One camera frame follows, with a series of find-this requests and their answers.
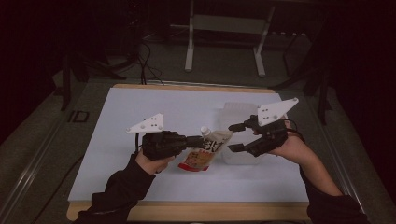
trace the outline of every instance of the table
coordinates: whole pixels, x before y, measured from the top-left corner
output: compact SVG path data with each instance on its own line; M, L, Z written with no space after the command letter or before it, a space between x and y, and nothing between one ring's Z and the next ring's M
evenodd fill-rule
M200 128L197 122L212 130L218 127L216 115L224 99L262 105L277 102L280 97L258 89L149 85L116 85L110 89L70 193L67 217L76 219L78 211L90 206L91 194L103 191L110 175L123 169L127 155L134 151L134 138L125 130L141 120L142 114L148 113L148 118L162 108L165 130L196 135ZM191 111L196 113L189 119ZM183 153L176 161L182 159ZM177 163L170 165L156 177L145 200L131 210L129 220L308 220L307 206L296 164L265 155L254 166L227 165L218 155L206 172L189 173L178 169Z
M264 45L265 37L267 37L268 28L274 15L274 11L275 7L272 6L268 12L266 20L202 15L194 13L194 0L190 0L189 45L187 48L186 64L184 69L187 72L192 70L192 59L194 53L193 35L194 30L196 29L260 34L261 40L259 44L253 48L253 54L256 61L258 75L260 77L264 77L265 70L262 64L262 46Z

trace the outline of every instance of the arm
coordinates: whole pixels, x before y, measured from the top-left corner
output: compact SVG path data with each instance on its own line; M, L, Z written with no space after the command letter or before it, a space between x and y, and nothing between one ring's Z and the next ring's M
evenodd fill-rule
M282 147L269 152L300 165L309 199L307 213L315 224L366 224L359 205L335 185L319 157L295 133Z
M79 212L74 223L126 223L131 208L146 196L155 174L164 170L174 158L151 161L142 150L136 157L132 155L126 168L108 179L105 192L92 195L92 206Z

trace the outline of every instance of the black sleeve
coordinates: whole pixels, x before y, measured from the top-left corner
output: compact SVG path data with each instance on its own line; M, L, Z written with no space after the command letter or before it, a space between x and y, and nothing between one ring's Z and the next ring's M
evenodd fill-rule
M126 168L108 179L105 192L92 195L92 206L78 212L74 224L126 223L131 208L145 198L154 177L147 174L132 155Z
M309 199L307 214L314 224L368 224L367 216L361 212L358 203L349 195L331 196L315 188L302 169Z

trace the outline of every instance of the black cable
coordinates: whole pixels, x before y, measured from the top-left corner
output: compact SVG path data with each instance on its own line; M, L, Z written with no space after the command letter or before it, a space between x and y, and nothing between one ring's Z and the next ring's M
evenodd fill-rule
M293 123L294 129L298 131L297 123L294 120L292 120L292 119L283 119L283 120Z
M73 171L73 169L77 166L77 164L82 160L82 158L84 158L84 156L81 156L80 158L78 158L78 160L76 160L73 165L69 168L69 170L66 172L66 174L64 175L64 177L62 178L61 182L59 183L58 187L55 189L55 191L53 191L52 195L49 197L49 199L47 200L47 202L44 204L44 206L41 208L40 212L37 214L37 216L35 216L35 219L31 222L31 224L35 224L38 219L41 217L41 215L43 214L43 212L46 210L46 208L48 207L48 205L50 204L50 202L52 201L52 199L55 197L55 194L58 192L58 190L61 188L62 184L64 183L64 181L66 180L66 178L69 176L70 172Z
M139 133L137 133L134 137L134 154L137 156L139 152Z
M297 134L297 136L303 141L303 142L305 142L305 139L303 138L303 135L301 134L301 133L299 133L299 132L297 132L296 130L294 130L294 129L286 129L288 132L290 132L290 133L296 133Z
M140 72L140 84L146 85L147 82L146 82L146 75L145 75L145 65L140 60L140 56L137 57L137 60L139 60L140 67L142 68L142 71Z
M151 55L151 48L149 47L148 44L146 44L145 42L142 41L141 43L143 46L145 46L148 49L148 57L146 59L146 62L149 60L149 56Z
M149 79L157 79L157 80L159 80L159 81L161 82L161 84L165 85L165 84L163 83L163 81L160 79L160 76L163 75L163 72L162 72L161 70L159 70L159 69L157 69L157 68L154 68L154 67L151 67L151 66L149 66L149 65L148 65L148 70L149 70L150 73L154 76L154 78L149 78ZM154 73L152 70L156 70L156 71L158 71L160 74L157 76L157 75L155 75L155 73Z

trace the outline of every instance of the snack bag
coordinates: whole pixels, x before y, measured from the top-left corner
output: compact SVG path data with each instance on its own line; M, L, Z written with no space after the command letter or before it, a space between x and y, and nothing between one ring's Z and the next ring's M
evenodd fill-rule
M206 126L201 128L201 132L204 143L191 149L186 159L178 165L181 169L193 172L206 171L221 147L233 136L231 131L211 132Z

